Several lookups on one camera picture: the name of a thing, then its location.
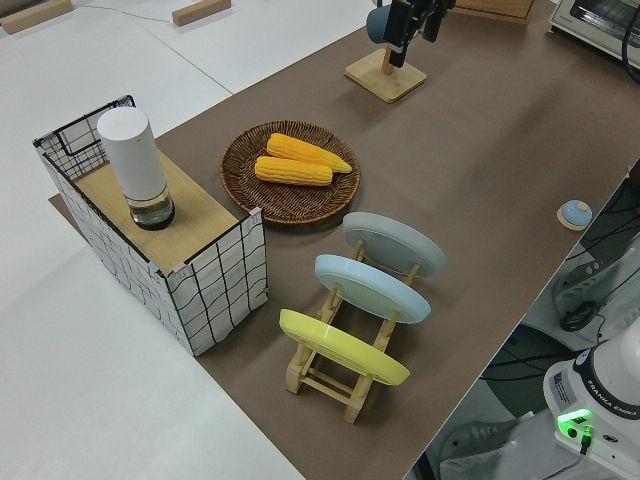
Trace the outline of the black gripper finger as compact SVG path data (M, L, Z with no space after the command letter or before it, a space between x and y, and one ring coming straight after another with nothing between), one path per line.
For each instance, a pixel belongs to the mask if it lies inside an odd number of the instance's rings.
M444 4L442 1L430 1L425 9L425 22L422 38L435 42L444 18Z
M406 55L406 34L409 23L409 3L393 1L388 17L388 43L391 47L389 63L402 67Z

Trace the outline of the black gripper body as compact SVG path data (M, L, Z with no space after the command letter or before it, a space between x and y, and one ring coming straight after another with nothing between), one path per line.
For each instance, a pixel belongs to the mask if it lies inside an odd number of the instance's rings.
M429 5L429 2L433 0L416 0L410 1L411 4L411 22L416 30L423 30L425 22L425 9ZM444 18L447 16L448 11L452 10L456 6L455 0L436 0L442 1L444 4Z

